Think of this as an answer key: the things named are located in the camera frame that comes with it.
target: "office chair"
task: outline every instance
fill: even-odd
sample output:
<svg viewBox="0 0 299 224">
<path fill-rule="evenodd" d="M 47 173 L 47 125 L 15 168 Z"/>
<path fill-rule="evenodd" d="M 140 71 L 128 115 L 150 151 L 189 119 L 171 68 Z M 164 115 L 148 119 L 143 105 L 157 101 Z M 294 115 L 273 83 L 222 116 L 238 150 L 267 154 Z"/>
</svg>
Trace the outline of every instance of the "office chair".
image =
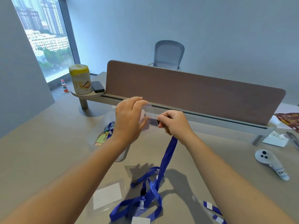
<svg viewBox="0 0 299 224">
<path fill-rule="evenodd" d="M 170 70 L 180 70 L 180 63 L 183 58 L 185 47 L 171 40 L 158 41 L 155 45 L 154 67 L 161 67 Z"/>
</svg>

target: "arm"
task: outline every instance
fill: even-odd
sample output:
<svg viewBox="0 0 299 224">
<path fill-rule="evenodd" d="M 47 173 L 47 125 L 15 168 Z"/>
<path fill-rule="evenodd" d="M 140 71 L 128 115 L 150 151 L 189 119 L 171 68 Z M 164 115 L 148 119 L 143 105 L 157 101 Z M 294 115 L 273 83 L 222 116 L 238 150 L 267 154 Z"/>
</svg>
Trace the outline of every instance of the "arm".
<svg viewBox="0 0 299 224">
<path fill-rule="evenodd" d="M 29 198 L 1 224 L 75 223 L 113 162 L 138 138 L 147 121 L 139 124 L 141 107 L 146 103 L 141 97 L 120 102 L 111 138 L 82 164 Z"/>
<path fill-rule="evenodd" d="M 295 223 L 198 138 L 182 112 L 169 110 L 158 120 L 158 127 L 165 127 L 188 149 L 227 223 Z"/>
</svg>

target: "person's left hand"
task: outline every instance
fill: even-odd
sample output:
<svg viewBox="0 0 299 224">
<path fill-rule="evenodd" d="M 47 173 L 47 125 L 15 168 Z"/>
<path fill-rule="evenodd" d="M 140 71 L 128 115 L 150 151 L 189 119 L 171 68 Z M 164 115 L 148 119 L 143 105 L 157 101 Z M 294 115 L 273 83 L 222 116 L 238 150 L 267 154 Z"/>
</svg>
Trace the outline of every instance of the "person's left hand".
<svg viewBox="0 0 299 224">
<path fill-rule="evenodd" d="M 145 117 L 143 122 L 139 124 L 141 108 L 146 104 L 147 101 L 144 101 L 142 97 L 132 97 L 123 100 L 117 105 L 112 135 L 115 139 L 119 139 L 129 145 L 139 137 L 142 128 L 148 121 L 148 117 Z"/>
</svg>

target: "desk surface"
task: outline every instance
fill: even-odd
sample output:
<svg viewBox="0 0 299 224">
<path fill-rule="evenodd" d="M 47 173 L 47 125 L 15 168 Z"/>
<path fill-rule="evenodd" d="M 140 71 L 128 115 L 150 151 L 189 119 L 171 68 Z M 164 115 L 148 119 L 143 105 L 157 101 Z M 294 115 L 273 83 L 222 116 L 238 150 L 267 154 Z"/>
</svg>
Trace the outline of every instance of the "desk surface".
<svg viewBox="0 0 299 224">
<path fill-rule="evenodd" d="M 26 198 L 89 155 L 86 141 L 88 132 L 96 126 L 103 114 L 113 110 L 111 105 L 92 101 L 89 101 L 89 106 L 89 110 L 82 111 L 77 98 L 67 94 L 0 139 L 0 220 Z M 208 128 L 204 124 L 196 125 Z M 231 130 L 221 130 L 226 134 L 232 133 Z M 299 222 L 299 152 L 292 145 L 279 148 L 262 144 L 257 148 L 247 142 L 204 133 L 197 135 L 238 173 Z M 129 190 L 131 181 L 143 175 L 150 165 L 160 165 L 169 141 L 170 136 L 163 129 L 140 136 L 131 145 L 125 160 L 112 165 L 101 185 L 124 179 L 127 195 L 137 195 L 138 190 Z M 282 181 L 271 169 L 255 160 L 255 151 L 262 148 L 276 154 L 288 172 L 290 181 Z M 198 200 L 213 202 L 191 156 L 180 143 L 165 172 L 165 182 L 159 192 L 164 196 L 164 210 L 163 215 L 155 221 L 156 224 L 213 223 L 192 199 L 195 195 Z M 90 216 L 85 208 L 76 223 L 106 224 L 110 221 L 110 212 L 111 209 L 108 209 Z"/>
</svg>

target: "hand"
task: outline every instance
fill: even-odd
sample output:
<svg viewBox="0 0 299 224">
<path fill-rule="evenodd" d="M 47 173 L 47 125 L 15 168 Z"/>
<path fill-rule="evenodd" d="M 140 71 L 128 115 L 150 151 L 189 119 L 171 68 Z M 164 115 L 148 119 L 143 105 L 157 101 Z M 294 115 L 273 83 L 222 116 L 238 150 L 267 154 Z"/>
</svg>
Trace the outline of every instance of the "hand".
<svg viewBox="0 0 299 224">
<path fill-rule="evenodd" d="M 112 137 L 120 139 L 127 146 L 133 143 L 148 121 L 146 117 L 139 124 L 141 108 L 146 104 L 147 101 L 144 101 L 142 97 L 132 97 L 120 102 L 115 109 L 116 120 Z"/>
<path fill-rule="evenodd" d="M 167 110 L 158 116 L 158 120 L 158 127 L 164 127 L 166 133 L 173 135 L 182 144 L 185 144 L 188 136 L 194 134 L 183 112 Z"/>
</svg>

